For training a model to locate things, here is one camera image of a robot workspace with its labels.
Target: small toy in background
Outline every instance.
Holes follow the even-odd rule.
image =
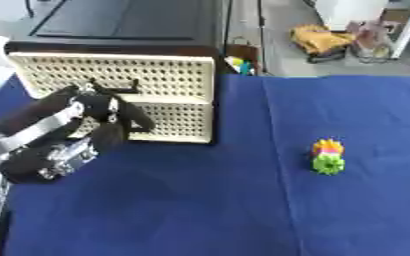
[[[292,29],[291,40],[308,54],[312,64],[345,58],[347,48],[356,36],[336,33],[319,25],[301,25]]]
[[[254,76],[255,75],[255,67],[254,65],[248,61],[237,57],[227,57],[225,61],[239,74],[246,75],[246,76]]]
[[[332,139],[321,139],[312,147],[312,167],[320,174],[336,175],[345,169],[345,148]]]

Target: black cable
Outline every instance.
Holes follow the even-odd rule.
[[[34,18],[35,13],[31,7],[31,0],[25,0],[25,6],[26,6],[26,10],[28,11],[29,17]]]
[[[258,19],[259,19],[259,33],[261,37],[261,54],[263,56],[263,73],[268,73],[267,60],[266,60],[266,49],[264,40],[264,27],[266,26],[266,19],[263,16],[263,4],[262,0],[258,0]]]
[[[224,35],[224,49],[222,56],[227,57],[228,51],[228,37],[230,36],[230,23],[231,23],[231,14],[233,12],[233,0],[230,0],[227,8],[227,24],[225,24],[225,35]]]

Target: yellow object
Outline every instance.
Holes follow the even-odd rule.
[[[317,143],[314,144],[313,149],[312,149],[313,155],[320,154],[321,152],[331,152],[331,153],[338,153],[342,155],[344,151],[345,151],[345,148],[342,146],[342,144],[332,139],[319,140]]]
[[[323,26],[302,25],[291,31],[291,39],[308,54],[321,54],[353,43],[356,36],[351,33],[333,33]]]

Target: cable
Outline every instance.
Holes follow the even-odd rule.
[[[266,19],[263,16],[263,4],[262,0],[258,0],[258,19],[259,19],[259,33],[261,37],[261,54],[263,56],[263,73],[268,73],[267,60],[266,60],[266,49],[264,40],[264,27],[266,26]]]

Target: perforated board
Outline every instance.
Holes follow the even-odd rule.
[[[9,57],[26,90],[36,99],[91,78],[115,89],[131,88],[138,79],[138,95],[120,96],[141,107],[157,128],[148,134],[131,134],[129,139],[211,141],[215,79],[211,57],[41,52],[14,52]],[[74,136],[84,136],[97,126],[87,119]]]

